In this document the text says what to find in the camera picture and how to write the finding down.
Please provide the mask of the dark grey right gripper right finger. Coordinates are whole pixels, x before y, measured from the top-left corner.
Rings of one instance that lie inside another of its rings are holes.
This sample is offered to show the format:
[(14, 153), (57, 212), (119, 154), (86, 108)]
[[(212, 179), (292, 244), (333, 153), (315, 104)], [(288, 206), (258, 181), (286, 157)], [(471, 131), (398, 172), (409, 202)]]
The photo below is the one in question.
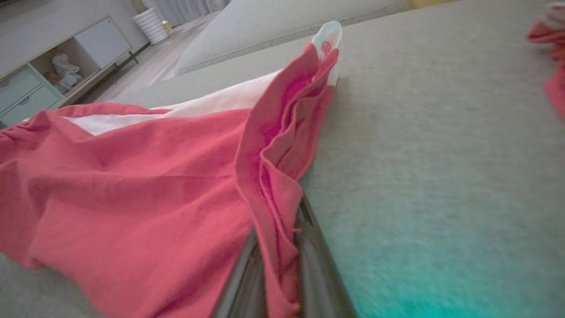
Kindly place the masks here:
[(335, 265), (306, 195), (295, 220), (298, 248), (299, 318), (356, 318), (351, 299)]

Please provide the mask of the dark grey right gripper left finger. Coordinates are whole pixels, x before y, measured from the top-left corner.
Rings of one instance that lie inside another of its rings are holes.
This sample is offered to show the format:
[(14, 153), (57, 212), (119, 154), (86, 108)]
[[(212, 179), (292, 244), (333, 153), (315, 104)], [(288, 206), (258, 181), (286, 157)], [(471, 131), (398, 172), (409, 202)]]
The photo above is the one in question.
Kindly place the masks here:
[(211, 318), (267, 318), (263, 256), (252, 227)]

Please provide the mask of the red shorts with white trim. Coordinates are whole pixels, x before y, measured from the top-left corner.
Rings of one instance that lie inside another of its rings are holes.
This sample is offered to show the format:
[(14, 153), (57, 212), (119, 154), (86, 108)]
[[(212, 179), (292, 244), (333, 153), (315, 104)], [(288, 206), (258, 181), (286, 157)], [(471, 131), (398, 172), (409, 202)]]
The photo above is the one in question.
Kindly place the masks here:
[(208, 318), (254, 229), (270, 318), (299, 312), (295, 218), (342, 26), (282, 70), (172, 106), (91, 103), (0, 129), (0, 253), (109, 318)]

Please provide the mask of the grey fabric sofa seat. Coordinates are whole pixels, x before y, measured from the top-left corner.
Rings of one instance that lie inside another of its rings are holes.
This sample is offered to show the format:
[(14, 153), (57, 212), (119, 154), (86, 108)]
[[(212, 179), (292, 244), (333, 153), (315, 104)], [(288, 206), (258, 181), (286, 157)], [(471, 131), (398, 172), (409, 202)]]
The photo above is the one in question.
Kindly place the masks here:
[(343, 317), (565, 318), (565, 119), (525, 35), (545, 0), (346, 26), (301, 183)]

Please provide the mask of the grey sofa cushion with seam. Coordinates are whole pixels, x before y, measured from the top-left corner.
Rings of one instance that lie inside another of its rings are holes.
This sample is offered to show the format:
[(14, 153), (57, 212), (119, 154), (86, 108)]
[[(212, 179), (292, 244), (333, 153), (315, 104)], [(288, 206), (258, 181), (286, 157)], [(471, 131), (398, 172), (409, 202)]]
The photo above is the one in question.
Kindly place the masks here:
[(186, 47), (176, 75), (316, 34), (410, 9), (408, 0), (232, 0)]

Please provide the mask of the white ribbed cylinder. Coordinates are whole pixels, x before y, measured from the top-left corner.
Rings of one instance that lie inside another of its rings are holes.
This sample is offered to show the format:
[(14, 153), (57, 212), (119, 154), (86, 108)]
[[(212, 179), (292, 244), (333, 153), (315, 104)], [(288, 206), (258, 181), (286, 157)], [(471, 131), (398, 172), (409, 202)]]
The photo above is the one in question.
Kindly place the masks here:
[(139, 29), (147, 36), (150, 45), (158, 45), (169, 38), (159, 16), (154, 8), (149, 8), (141, 14), (133, 17), (133, 21)]

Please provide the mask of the white plush toy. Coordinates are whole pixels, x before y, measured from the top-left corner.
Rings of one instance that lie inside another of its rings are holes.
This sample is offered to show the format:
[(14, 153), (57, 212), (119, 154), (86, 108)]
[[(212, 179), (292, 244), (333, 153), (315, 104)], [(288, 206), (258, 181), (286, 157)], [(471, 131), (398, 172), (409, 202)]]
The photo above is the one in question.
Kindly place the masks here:
[(83, 80), (83, 76), (79, 74), (79, 67), (69, 62), (67, 54), (56, 53), (51, 62), (56, 72), (54, 85), (62, 93), (70, 91)]

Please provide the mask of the grey curtain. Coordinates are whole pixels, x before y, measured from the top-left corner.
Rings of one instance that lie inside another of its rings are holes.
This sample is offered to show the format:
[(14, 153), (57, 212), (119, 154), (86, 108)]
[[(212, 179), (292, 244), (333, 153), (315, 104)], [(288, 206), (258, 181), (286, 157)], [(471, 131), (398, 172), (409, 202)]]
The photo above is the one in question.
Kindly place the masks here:
[(231, 0), (155, 0), (155, 4), (172, 26), (182, 25), (224, 9)]

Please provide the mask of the yellow sofa cushion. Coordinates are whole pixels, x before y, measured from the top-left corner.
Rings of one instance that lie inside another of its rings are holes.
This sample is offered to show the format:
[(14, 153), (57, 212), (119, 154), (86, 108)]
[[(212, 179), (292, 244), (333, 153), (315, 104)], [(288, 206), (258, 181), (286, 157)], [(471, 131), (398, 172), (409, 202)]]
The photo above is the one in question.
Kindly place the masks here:
[(420, 9), (439, 4), (450, 3), (456, 0), (407, 0), (411, 9)]

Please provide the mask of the white cabinet with green drawers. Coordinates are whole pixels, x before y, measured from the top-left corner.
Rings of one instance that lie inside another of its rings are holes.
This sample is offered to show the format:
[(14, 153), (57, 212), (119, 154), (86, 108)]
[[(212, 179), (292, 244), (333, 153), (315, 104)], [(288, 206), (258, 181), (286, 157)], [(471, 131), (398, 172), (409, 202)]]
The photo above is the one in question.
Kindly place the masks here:
[(18, 0), (0, 8), (0, 78), (110, 17), (134, 52), (149, 40), (133, 21), (132, 0)]

